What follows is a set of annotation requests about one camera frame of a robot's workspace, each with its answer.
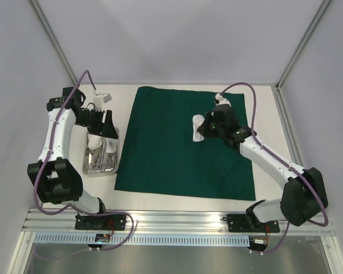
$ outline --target white cloth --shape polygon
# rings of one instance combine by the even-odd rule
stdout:
[[[204,117],[200,114],[193,116],[193,142],[201,142],[204,140],[204,137],[197,132],[197,129],[203,124]]]
[[[89,150],[95,150],[101,147],[103,144],[102,137],[94,135],[94,134],[88,134],[87,139],[88,139],[87,147],[89,148]]]
[[[106,153],[114,153],[116,152],[116,143],[118,140],[111,139],[111,138],[105,138],[105,142],[107,142],[107,149]]]

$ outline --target black mounting bracket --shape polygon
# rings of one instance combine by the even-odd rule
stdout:
[[[249,221],[247,214],[227,214],[227,217],[223,217],[223,220],[227,222],[228,232],[233,233],[266,233],[267,227],[269,227],[270,233],[279,233],[278,221],[269,221],[267,223],[261,223],[257,220],[252,224]]]
[[[126,216],[124,214],[110,215],[110,216],[82,216],[76,215],[76,230],[112,230],[110,224],[112,223],[114,231],[124,231],[126,227]]]

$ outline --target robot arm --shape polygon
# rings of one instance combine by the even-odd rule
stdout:
[[[205,118],[201,115],[193,117],[193,140],[199,142],[204,137],[222,139],[227,147],[261,167],[283,189],[281,199],[259,201],[247,209],[247,214],[252,214],[252,217],[261,223],[287,220],[300,226],[319,213],[321,210],[318,202],[292,171],[293,169],[309,182],[324,207],[328,206],[324,182],[319,170],[315,168],[307,170],[284,159],[269,148],[255,132],[253,135],[251,128],[239,125],[227,99],[217,94],[215,102],[215,108],[208,112]],[[283,165],[278,159],[288,163],[288,166]]]
[[[49,127],[45,146],[38,161],[29,164],[27,168],[33,185],[49,150],[53,122],[71,90],[72,87],[64,88],[61,97],[51,98],[47,104]],[[117,139],[118,134],[112,122],[112,112],[82,108],[84,100],[85,95],[76,90],[74,97],[63,110],[55,129],[52,152],[41,175],[37,194],[43,203],[71,204],[83,212],[96,214],[104,210],[102,201],[83,189],[81,176],[68,161],[72,128],[74,125],[80,125],[87,127],[93,135],[111,139]]]

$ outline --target green cloth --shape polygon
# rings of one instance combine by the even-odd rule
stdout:
[[[252,165],[220,139],[193,142],[192,117],[214,108],[213,92],[141,87],[133,104],[115,189],[255,200]],[[241,126],[243,94],[224,95]]]

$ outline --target cable connector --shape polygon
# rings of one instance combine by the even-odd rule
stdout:
[[[112,96],[109,93],[100,93],[96,94],[93,98],[93,103],[95,105],[95,109],[103,110],[104,105],[112,99]]]
[[[260,240],[260,239],[253,239],[253,242],[255,244],[264,244],[264,240]]]

